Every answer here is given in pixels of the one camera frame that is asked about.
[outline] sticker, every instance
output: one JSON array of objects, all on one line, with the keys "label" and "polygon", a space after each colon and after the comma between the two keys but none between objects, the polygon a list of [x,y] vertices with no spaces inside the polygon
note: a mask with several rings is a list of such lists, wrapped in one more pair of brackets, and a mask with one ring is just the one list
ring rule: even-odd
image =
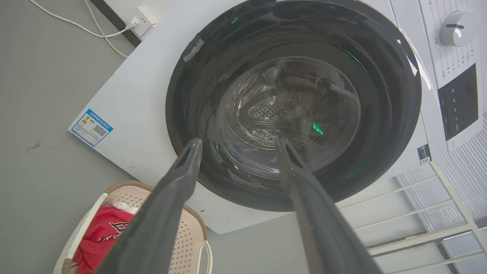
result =
[{"label": "sticker", "polygon": [[194,45],[191,50],[186,48],[183,51],[183,54],[181,56],[183,57],[184,62],[189,62],[201,49],[201,47],[205,44],[205,41],[201,39],[200,34],[198,33],[191,42],[189,42],[189,45]]},{"label": "sticker", "polygon": [[102,118],[98,117],[91,109],[88,109],[71,131],[94,147],[112,129]]},{"label": "sticker", "polygon": [[430,146],[428,144],[418,148],[419,160],[421,165],[431,162]]}]

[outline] wall socket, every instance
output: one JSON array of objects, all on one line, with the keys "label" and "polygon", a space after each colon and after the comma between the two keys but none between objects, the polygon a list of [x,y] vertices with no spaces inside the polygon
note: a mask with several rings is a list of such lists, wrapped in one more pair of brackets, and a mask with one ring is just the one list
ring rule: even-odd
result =
[{"label": "wall socket", "polygon": [[131,13],[134,16],[134,19],[136,19],[139,22],[139,25],[132,29],[132,31],[139,38],[142,38],[142,36],[150,28],[152,28],[155,23],[157,23],[157,22],[154,22],[154,20],[150,16],[149,12],[143,6],[138,6],[135,9],[131,9]]}]

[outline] washing machine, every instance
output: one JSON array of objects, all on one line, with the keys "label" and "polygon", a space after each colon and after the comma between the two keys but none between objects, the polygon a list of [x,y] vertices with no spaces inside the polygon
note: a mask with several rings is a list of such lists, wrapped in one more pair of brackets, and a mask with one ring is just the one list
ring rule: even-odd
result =
[{"label": "washing machine", "polygon": [[474,5],[179,1],[69,131],[152,185],[201,138],[187,204],[220,234],[293,211],[279,137],[342,201],[481,129]]}]

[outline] floor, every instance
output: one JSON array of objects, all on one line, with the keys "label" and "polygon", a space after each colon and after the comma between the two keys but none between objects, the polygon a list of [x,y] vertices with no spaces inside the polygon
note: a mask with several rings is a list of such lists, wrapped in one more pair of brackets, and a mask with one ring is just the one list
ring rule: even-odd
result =
[{"label": "floor", "polygon": [[[96,30],[83,0],[38,3]],[[3,273],[51,273],[66,240],[98,196],[132,179],[67,130],[123,59],[103,39],[27,0],[2,5],[0,265]],[[117,31],[94,12],[106,34]],[[111,41],[125,54],[133,50],[122,36]],[[293,214],[225,235],[210,231],[209,239],[215,274],[307,272]]]}]

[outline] laundry basket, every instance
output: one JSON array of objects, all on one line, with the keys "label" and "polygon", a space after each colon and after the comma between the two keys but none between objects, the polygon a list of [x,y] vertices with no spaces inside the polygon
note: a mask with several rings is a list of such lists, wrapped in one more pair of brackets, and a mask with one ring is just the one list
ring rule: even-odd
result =
[{"label": "laundry basket", "polygon": [[[125,181],[109,187],[76,226],[57,260],[53,274],[69,274],[71,271],[73,274],[75,273],[73,256],[100,206],[111,206],[113,203],[121,201],[130,207],[140,207],[151,190],[151,186],[137,181]],[[196,212],[185,206],[179,221],[169,273],[199,273],[203,247],[206,247],[208,251],[206,272],[211,274],[213,258],[207,240],[205,224]]]}]

